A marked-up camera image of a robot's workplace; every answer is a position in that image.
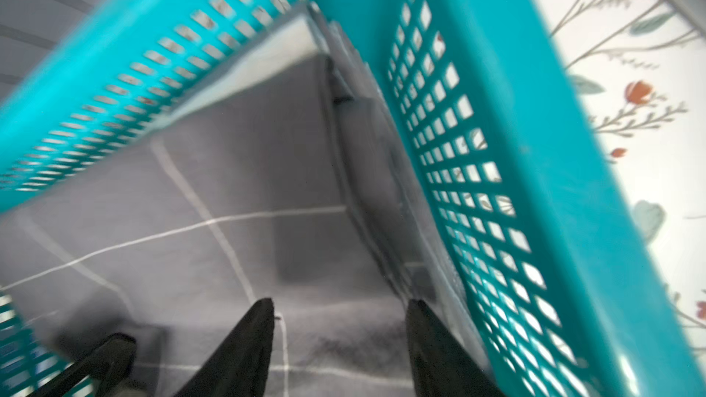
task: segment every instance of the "gray fabric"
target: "gray fabric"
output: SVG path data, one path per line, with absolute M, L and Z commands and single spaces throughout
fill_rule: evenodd
M 0 285 L 40 339 L 77 357 L 134 335 L 135 378 L 168 396 L 270 296 L 267 395 L 285 376 L 291 396 L 412 395 L 403 304 L 351 204 L 328 68 L 293 67 L 0 218 Z
M 470 320 L 464 287 L 407 156 L 392 115 L 369 67 L 345 32 L 310 10 L 345 82 L 336 89 L 344 162 L 355 198 L 381 253 L 391 261 L 402 295 L 427 301 L 472 359 L 489 376 L 490 361 Z

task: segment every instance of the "folded cloth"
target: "folded cloth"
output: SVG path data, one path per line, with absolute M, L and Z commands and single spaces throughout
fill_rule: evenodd
M 404 306 L 351 215 L 331 64 L 316 56 L 0 218 L 0 285 L 76 358 L 114 331 L 171 396 L 258 297 L 268 396 L 413 395 Z

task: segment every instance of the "red flower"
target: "red flower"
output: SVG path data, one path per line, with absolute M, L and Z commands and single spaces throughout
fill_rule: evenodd
M 618 147 L 617 149 L 613 149 L 613 152 L 611 152 L 611 156 L 613 158 L 622 158 L 625 156 L 625 153 L 628 151 L 628 149 L 623 149 L 622 147 Z
M 652 85 L 642 80 L 628 84 L 625 88 L 625 100 L 632 104 L 643 105 L 649 103 L 649 94 L 652 93 Z
M 696 310 L 696 317 L 701 320 L 706 320 L 706 302 L 697 302 L 696 307 L 698 308 Z

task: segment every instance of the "gray towel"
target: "gray towel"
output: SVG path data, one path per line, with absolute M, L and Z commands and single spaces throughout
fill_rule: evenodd
M 412 395 L 404 307 L 350 205 L 329 70 L 315 57 L 0 219 L 0 285 L 40 340 L 75 358 L 127 332 L 135 377 L 169 396 L 272 297 L 267 395 Z

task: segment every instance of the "teal laundry basket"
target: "teal laundry basket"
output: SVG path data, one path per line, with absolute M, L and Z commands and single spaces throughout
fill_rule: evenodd
M 0 396 L 25 397 L 63 371 L 69 364 L 49 352 L 33 337 L 31 322 L 23 322 L 12 307 L 10 296 L 0 291 Z M 90 397 L 88 378 L 67 395 Z
M 110 0 L 0 108 L 0 210 L 128 145 L 296 1 Z M 499 387 L 706 395 L 530 0 L 313 1 L 377 79 Z M 53 355 L 0 321 L 23 396 Z

